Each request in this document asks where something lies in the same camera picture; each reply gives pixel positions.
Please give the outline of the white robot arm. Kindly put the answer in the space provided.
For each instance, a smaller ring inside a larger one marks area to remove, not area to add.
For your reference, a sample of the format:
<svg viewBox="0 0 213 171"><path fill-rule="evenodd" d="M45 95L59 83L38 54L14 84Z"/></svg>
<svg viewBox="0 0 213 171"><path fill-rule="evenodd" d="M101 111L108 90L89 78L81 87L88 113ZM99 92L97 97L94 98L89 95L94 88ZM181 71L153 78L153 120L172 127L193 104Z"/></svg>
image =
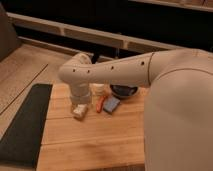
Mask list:
<svg viewBox="0 0 213 171"><path fill-rule="evenodd" d="M146 87L146 171L213 171L213 53L176 49L93 64L77 54L59 69L71 101L90 100L91 83Z"/></svg>

